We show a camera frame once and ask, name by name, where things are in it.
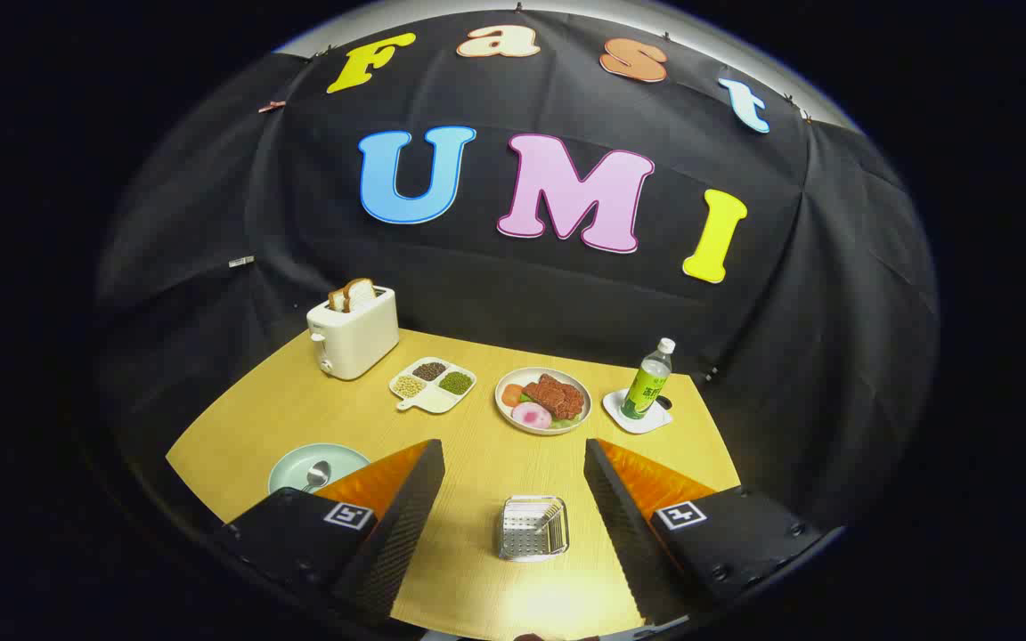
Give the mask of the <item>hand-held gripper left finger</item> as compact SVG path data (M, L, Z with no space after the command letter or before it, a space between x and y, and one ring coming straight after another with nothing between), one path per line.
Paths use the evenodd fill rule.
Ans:
M399 629L392 610L443 479L443 444L417 442L321 490L274 491L213 540L306 609Z

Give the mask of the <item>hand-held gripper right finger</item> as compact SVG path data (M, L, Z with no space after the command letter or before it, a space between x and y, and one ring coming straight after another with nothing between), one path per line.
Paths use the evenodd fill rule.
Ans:
M652 625L744 609L835 539L765 492L716 491L603 439L586 442L583 477Z

